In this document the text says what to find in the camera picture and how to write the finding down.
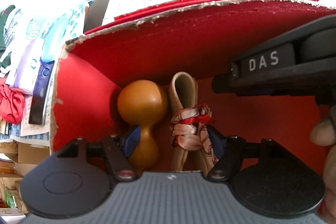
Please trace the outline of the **beige belt with patterned scarf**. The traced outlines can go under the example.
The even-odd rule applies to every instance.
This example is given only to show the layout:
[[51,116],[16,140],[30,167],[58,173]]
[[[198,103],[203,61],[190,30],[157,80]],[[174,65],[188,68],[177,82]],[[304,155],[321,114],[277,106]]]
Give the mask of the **beige belt with patterned scarf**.
[[207,175],[218,162],[208,125],[212,111],[207,104],[198,103],[198,84],[186,72],[176,73],[169,86],[173,117],[170,131],[173,146],[171,170],[183,170],[189,155],[198,170]]

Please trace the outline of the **brown wooden gourd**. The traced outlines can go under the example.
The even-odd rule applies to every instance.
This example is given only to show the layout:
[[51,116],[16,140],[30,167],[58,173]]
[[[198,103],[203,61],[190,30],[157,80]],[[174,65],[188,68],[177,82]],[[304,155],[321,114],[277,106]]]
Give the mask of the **brown wooden gourd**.
[[124,121],[140,129],[139,143],[130,157],[131,165],[138,173],[151,169],[159,157],[152,131],[167,112],[166,93],[152,81],[134,81],[120,92],[117,108]]

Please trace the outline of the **black blue flat pouch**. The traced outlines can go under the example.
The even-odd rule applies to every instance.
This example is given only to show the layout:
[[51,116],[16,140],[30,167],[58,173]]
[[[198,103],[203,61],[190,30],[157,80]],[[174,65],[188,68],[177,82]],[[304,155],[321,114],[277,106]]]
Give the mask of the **black blue flat pouch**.
[[29,124],[42,125],[47,90],[54,61],[41,62],[31,101]]

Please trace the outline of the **brown cardboard boxes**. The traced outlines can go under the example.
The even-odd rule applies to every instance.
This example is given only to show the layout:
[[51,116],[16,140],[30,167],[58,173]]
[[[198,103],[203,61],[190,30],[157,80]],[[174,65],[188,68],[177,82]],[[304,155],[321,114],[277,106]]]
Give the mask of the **brown cardboard boxes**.
[[11,141],[1,143],[1,208],[27,214],[21,197],[23,177],[50,155],[50,148]]

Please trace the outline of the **large red cardboard box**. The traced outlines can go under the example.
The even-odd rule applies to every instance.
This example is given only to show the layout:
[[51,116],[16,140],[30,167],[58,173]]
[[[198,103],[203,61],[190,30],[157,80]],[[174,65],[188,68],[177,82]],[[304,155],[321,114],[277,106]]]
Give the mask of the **large red cardboard box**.
[[215,94],[212,78],[240,53],[312,20],[335,13],[319,0],[178,0],[118,16],[65,43],[56,69],[50,145],[98,141],[127,129],[116,100],[122,87],[151,80],[167,87],[175,73],[198,81],[199,102],[214,126],[248,141],[272,138],[317,173],[328,149],[309,134],[326,107],[311,97]]

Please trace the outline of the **red cloth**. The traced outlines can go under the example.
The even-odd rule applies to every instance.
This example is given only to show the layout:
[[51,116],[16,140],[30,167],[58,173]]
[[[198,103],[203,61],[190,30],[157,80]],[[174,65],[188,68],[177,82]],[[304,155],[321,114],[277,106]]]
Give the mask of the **red cloth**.
[[11,90],[7,85],[1,84],[0,94],[0,115],[1,120],[18,125],[23,118],[25,108],[25,97],[21,92]]

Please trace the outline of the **pile of clothes and bags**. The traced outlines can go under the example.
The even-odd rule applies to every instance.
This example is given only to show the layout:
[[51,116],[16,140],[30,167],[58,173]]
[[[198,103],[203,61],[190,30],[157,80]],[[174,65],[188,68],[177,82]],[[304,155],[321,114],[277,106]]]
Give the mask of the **pile of clothes and bags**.
[[[20,124],[1,120],[1,141],[47,146],[50,140],[51,101],[60,52],[68,40],[84,34],[93,1],[86,1],[56,19],[40,23],[15,5],[1,11],[1,84],[25,97]],[[33,90],[41,62],[54,61],[42,125],[29,124]]]

